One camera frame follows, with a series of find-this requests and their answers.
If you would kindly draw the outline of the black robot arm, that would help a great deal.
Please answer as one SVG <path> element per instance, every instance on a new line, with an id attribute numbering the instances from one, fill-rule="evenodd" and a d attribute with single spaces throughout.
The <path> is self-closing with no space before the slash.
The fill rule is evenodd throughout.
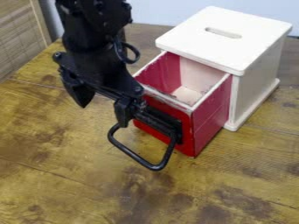
<path id="1" fill-rule="evenodd" d="M 133 6 L 127 0 L 56 0 L 55 6 L 64 50 L 52 59 L 63 86 L 82 107 L 96 94 L 114 99 L 118 125 L 126 127 L 145 93 L 127 70 L 141 59 L 141 52 L 126 42 Z"/>

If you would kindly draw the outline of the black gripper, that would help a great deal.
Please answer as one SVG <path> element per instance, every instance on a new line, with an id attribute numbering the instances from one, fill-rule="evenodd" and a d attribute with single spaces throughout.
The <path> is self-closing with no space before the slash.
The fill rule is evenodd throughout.
<path id="1" fill-rule="evenodd" d="M 145 88 L 130 74 L 115 47 L 56 52 L 52 60 L 59 65 L 60 80 L 72 100 L 82 108 L 88 106 L 95 93 L 116 100 L 116 121 L 126 128 L 137 113 L 146 108 L 146 100 L 137 99 L 145 94 Z"/>

